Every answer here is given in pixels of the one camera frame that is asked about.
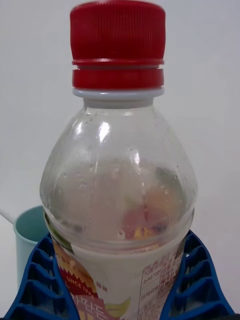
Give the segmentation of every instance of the water droplet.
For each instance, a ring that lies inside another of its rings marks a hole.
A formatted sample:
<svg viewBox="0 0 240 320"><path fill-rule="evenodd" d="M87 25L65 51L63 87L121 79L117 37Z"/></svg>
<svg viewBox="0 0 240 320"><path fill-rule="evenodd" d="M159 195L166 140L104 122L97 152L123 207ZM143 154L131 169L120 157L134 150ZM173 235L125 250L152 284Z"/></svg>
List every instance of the water droplet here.
<svg viewBox="0 0 240 320"><path fill-rule="evenodd" d="M124 240L125 239L125 232L122 229L118 231L117 238L119 240Z"/></svg>

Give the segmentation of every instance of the bottle label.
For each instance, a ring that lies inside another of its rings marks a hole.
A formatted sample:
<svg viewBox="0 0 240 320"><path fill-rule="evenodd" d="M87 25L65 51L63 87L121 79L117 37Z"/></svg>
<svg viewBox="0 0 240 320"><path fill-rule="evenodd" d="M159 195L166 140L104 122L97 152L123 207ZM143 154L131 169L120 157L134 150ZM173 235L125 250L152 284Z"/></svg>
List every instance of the bottle label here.
<svg viewBox="0 0 240 320"><path fill-rule="evenodd" d="M52 234L60 274L81 320L158 320L174 284L185 240L164 256L143 263L126 258L81 258Z"/></svg>

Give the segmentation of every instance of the red bottle cap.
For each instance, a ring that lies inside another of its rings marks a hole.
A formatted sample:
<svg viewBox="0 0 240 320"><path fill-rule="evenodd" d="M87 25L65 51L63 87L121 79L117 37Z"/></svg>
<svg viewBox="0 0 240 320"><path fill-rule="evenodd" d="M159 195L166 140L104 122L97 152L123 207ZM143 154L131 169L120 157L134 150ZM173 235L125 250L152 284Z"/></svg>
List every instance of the red bottle cap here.
<svg viewBox="0 0 240 320"><path fill-rule="evenodd" d="M85 3L70 14L72 84L87 90L157 89L164 84L165 12L131 0Z"/></svg>

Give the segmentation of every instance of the nutrition label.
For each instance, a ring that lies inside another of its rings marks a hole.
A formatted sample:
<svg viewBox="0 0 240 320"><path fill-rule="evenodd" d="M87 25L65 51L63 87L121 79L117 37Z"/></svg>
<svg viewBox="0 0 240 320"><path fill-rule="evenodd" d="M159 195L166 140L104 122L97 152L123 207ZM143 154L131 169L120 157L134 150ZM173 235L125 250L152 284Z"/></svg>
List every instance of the nutrition label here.
<svg viewBox="0 0 240 320"><path fill-rule="evenodd" d="M170 255L146 266L143 270L137 320L159 319L164 303L177 277L184 243Z"/></svg>

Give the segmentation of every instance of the white tabletop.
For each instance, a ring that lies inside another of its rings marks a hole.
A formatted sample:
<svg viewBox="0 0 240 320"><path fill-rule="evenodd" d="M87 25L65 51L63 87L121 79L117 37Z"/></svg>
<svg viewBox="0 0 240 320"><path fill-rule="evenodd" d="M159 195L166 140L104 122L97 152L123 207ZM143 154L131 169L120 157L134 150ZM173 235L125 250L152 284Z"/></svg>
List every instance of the white tabletop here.
<svg viewBox="0 0 240 320"><path fill-rule="evenodd" d="M13 225L0 215L0 318L17 294L17 259Z"/></svg>

